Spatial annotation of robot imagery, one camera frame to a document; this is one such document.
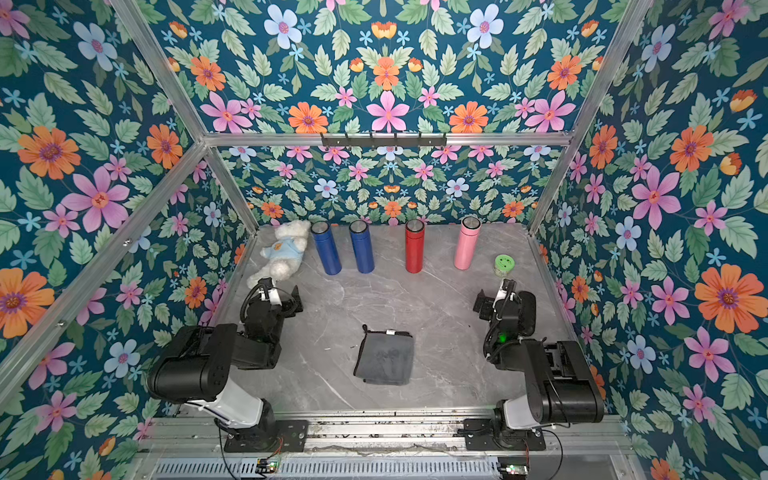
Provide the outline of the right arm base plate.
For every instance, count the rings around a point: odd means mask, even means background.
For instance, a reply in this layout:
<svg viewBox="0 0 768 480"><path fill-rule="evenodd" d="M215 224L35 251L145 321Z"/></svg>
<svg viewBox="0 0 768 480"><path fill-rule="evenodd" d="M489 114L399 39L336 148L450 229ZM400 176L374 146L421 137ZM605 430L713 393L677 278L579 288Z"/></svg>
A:
<svg viewBox="0 0 768 480"><path fill-rule="evenodd" d="M465 419L456 431L468 451L539 452L546 442L539 430L511 430L490 418Z"/></svg>

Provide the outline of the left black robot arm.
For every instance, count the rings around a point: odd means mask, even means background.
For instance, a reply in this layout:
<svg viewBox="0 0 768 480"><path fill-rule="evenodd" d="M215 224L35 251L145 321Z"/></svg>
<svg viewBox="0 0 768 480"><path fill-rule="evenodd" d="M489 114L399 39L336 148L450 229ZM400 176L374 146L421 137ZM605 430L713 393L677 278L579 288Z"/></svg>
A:
<svg viewBox="0 0 768 480"><path fill-rule="evenodd" d="M239 312L239 323L188 326L166 345L147 380L156 399L198 408L235 436L273 436L270 403L257 398L230 376L230 370L270 370L282 352L284 322L303 311L297 287L285 291L269 277L257 281Z"/></svg>

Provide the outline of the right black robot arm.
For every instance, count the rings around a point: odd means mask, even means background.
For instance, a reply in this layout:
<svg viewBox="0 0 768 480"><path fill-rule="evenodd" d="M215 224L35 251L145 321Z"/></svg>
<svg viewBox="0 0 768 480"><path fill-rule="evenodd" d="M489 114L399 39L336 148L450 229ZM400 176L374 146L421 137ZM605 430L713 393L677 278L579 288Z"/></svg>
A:
<svg viewBox="0 0 768 480"><path fill-rule="evenodd" d="M576 341L534 337L536 296L505 279L493 296L477 294L473 311L488 323L485 360L500 371L523 375L524 392L500 401L494 428L499 433L538 427L600 423L602 394Z"/></svg>

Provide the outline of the grey microfibre cloth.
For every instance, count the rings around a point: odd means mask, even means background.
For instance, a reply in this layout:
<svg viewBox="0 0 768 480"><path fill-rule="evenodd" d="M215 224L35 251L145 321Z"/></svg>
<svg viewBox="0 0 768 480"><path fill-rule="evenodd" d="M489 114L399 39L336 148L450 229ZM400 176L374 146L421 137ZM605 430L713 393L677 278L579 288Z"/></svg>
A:
<svg viewBox="0 0 768 480"><path fill-rule="evenodd" d="M371 330L363 325L355 377L372 385L404 386L410 382L415 339L406 331Z"/></svg>

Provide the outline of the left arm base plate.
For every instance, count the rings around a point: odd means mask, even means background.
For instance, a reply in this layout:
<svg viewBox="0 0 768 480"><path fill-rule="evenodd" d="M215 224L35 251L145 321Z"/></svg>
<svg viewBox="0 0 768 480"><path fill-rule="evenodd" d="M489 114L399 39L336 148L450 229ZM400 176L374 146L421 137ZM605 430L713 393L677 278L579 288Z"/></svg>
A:
<svg viewBox="0 0 768 480"><path fill-rule="evenodd" d="M308 438L306 420L262 421L251 428L226 428L226 453L281 453L303 452Z"/></svg>

